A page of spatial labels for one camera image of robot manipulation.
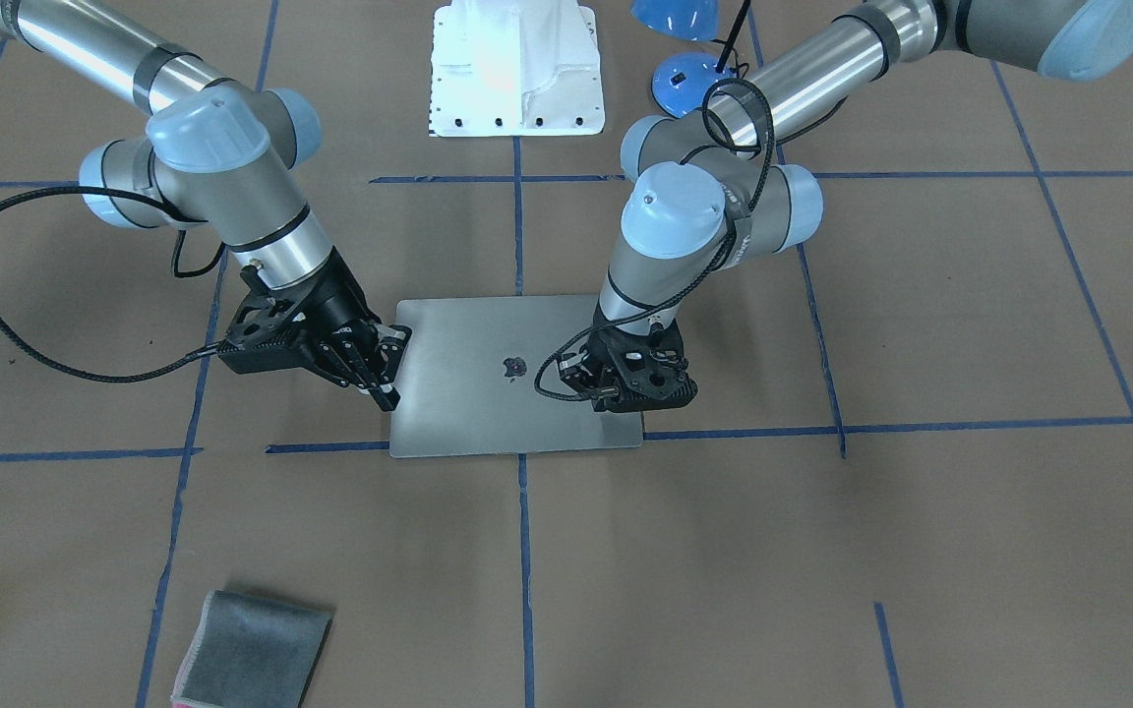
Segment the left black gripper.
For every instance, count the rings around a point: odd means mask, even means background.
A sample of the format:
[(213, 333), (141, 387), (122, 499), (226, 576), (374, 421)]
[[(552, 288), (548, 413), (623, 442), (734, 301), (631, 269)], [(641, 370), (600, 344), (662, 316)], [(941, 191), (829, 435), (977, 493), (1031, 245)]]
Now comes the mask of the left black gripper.
[(671, 331), (653, 326), (634, 335), (619, 327), (594, 332), (585, 359), (559, 359), (559, 378), (578, 396), (593, 394), (595, 412), (617, 404), (671, 402)]

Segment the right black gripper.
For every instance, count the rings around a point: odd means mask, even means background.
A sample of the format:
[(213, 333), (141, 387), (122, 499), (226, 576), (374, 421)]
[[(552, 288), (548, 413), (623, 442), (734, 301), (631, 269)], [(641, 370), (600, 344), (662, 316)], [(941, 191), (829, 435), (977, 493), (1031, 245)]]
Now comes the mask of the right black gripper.
[(382, 411), (395, 411), (394, 381), (412, 329), (377, 324), (361, 288), (338, 251), (309, 278), (306, 326), (320, 341), (312, 346), (321, 376), (341, 389), (358, 389)]

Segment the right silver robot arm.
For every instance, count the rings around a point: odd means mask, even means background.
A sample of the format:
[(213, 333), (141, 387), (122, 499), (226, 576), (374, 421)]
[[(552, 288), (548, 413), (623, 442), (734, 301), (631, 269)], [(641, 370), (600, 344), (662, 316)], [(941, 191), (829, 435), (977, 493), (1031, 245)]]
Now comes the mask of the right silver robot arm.
[(320, 148), (320, 117), (292, 89), (252, 89), (97, 1), (0, 1), (0, 36), (59, 60), (148, 117), (80, 167), (75, 193), (116, 227), (210, 225), (248, 285), (214, 344), (238, 375), (306, 369), (384, 411), (412, 331), (386, 325), (291, 174)]

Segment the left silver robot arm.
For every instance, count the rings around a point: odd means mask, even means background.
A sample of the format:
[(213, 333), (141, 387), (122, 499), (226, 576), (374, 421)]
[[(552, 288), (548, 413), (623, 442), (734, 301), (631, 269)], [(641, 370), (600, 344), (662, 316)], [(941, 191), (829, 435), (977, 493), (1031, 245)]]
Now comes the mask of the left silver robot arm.
[(823, 189), (775, 148), (812, 131), (898, 63), (959, 50), (1064, 82), (1093, 82), (1133, 54), (1133, 1), (864, 1), (746, 78), (712, 84), (680, 118), (629, 127), (632, 193), (593, 313), (543, 369), (536, 393), (632, 413), (688, 406), (678, 310), (705, 278), (804, 242)]

